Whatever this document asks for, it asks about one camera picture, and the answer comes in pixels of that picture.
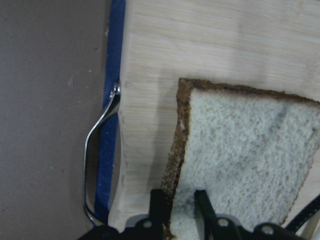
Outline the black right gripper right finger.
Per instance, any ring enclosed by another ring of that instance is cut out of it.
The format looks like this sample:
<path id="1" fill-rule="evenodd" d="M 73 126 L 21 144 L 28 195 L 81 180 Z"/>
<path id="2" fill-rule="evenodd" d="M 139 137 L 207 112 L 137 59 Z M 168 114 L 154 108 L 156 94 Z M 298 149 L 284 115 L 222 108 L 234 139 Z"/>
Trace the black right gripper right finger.
<path id="1" fill-rule="evenodd" d="M 194 192 L 194 219 L 200 240 L 213 240 L 215 211 L 205 190 Z"/>

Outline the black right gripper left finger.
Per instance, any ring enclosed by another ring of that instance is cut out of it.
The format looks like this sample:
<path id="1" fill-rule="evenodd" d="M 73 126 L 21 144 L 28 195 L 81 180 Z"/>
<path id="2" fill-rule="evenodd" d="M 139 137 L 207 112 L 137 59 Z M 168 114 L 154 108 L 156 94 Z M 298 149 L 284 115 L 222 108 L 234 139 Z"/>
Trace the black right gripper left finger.
<path id="1" fill-rule="evenodd" d="M 150 192 L 149 221 L 151 226 L 150 239 L 163 239 L 163 218 L 165 211 L 165 196 L 161 189 L 152 189 Z"/>

